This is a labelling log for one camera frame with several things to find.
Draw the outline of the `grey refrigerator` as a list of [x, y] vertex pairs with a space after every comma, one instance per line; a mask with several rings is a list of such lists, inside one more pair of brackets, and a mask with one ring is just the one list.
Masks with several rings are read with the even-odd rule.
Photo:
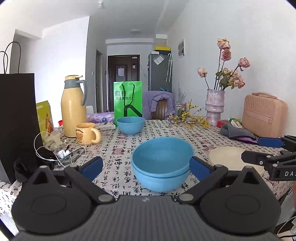
[[149, 91], [171, 92], [173, 59], [169, 54], [149, 54]]

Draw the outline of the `pink textured vase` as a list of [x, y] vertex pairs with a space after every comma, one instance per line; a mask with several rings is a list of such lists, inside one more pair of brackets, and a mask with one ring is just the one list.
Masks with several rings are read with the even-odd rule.
[[212, 126], [217, 126], [221, 120], [221, 114], [224, 112], [225, 91], [223, 90], [207, 90], [205, 101], [206, 121]]

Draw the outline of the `ceiling lamp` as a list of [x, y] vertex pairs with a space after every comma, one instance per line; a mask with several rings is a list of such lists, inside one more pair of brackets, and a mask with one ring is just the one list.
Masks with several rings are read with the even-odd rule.
[[141, 30], [139, 30], [139, 29], [131, 29], [130, 30], [130, 33], [137, 35], [137, 34], [140, 34], [141, 33]]

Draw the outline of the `yellow snack box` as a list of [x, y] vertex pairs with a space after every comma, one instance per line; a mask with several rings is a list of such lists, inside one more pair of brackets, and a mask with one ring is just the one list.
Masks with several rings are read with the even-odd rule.
[[46, 139], [49, 133], [53, 132], [54, 125], [51, 115], [51, 108], [48, 101], [39, 102], [36, 104], [39, 128], [42, 139]]

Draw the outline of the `yellow artificial flower branch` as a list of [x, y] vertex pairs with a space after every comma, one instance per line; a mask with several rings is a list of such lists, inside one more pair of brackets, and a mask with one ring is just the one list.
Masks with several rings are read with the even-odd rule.
[[192, 104], [192, 101], [186, 103], [186, 107], [181, 111], [180, 115], [173, 116], [170, 114], [168, 121], [175, 126], [186, 125], [188, 128], [193, 128], [196, 125], [200, 125], [204, 128], [208, 128], [211, 125], [208, 123], [205, 115], [199, 115], [204, 108], [198, 105]]

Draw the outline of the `pink small suitcase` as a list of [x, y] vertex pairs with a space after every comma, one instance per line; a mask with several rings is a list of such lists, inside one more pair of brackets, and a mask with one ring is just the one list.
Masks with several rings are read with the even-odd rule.
[[242, 125], [258, 137], [282, 137], [287, 116], [288, 105], [276, 96], [255, 92], [245, 97]]

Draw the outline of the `cream plate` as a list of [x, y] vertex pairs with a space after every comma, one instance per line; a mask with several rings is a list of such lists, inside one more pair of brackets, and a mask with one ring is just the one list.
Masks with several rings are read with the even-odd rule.
[[243, 162], [241, 154], [245, 149], [237, 147], [219, 147], [209, 153], [209, 163], [213, 166], [221, 164], [229, 170], [241, 171], [245, 166], [252, 166], [260, 175], [264, 173], [262, 166]]

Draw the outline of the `purple jacket on chair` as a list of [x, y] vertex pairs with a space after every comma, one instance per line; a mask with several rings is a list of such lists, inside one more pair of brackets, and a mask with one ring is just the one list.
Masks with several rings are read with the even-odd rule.
[[172, 114], [176, 116], [176, 102], [172, 93], [167, 91], [144, 91], [142, 95], [142, 117], [146, 120], [152, 119], [152, 113], [157, 109], [158, 101], [167, 100], [167, 110], [165, 113], [165, 120]]

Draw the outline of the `grey purple cloth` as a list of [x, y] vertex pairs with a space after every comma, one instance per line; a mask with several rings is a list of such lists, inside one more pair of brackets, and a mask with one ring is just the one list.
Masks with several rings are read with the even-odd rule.
[[237, 140], [248, 144], [258, 144], [255, 135], [244, 128], [237, 128], [230, 123], [224, 124], [220, 129], [220, 134], [231, 140]]

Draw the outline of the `dark entrance door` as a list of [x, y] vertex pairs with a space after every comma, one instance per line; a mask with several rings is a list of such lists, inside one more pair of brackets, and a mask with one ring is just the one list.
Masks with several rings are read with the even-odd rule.
[[114, 110], [113, 83], [140, 81], [139, 55], [108, 56], [108, 110]]

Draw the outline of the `yellow bear mug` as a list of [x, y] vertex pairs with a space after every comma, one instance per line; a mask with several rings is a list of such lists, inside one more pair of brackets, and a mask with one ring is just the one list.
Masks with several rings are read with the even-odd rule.
[[76, 140], [81, 145], [97, 144], [101, 141], [101, 132], [94, 123], [81, 123], [76, 126]]

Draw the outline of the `black paper bag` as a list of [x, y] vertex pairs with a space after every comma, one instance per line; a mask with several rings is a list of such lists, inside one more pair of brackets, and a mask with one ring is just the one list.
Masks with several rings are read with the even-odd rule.
[[43, 145], [39, 133], [34, 74], [1, 74], [1, 181], [15, 182], [14, 162]]

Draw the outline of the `blue bowl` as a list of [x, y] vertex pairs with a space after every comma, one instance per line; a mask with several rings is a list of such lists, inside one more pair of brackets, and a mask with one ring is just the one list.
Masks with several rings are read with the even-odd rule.
[[188, 178], [190, 170], [175, 177], [152, 177], [141, 173], [133, 164], [132, 170], [142, 187], [153, 192], [168, 192], [178, 189]]
[[119, 130], [126, 135], [135, 135], [144, 128], [145, 119], [139, 116], [126, 116], [116, 120]]
[[159, 178], [178, 176], [189, 170], [194, 149], [185, 140], [162, 137], [148, 140], [132, 153], [132, 165], [141, 173]]

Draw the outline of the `red green packet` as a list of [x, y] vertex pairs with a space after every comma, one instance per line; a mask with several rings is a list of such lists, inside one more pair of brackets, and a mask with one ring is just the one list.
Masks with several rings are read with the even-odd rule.
[[243, 128], [241, 120], [236, 119], [236, 118], [230, 118], [227, 120], [220, 120], [217, 123], [217, 127], [221, 128], [224, 124], [227, 124], [227, 123], [230, 123], [232, 126], [234, 126], [236, 128]]

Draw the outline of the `yellow box on fridge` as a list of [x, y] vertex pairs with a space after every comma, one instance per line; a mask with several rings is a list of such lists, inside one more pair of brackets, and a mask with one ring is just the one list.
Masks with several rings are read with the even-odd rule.
[[165, 47], [165, 46], [155, 46], [155, 51], [171, 51], [171, 47]]

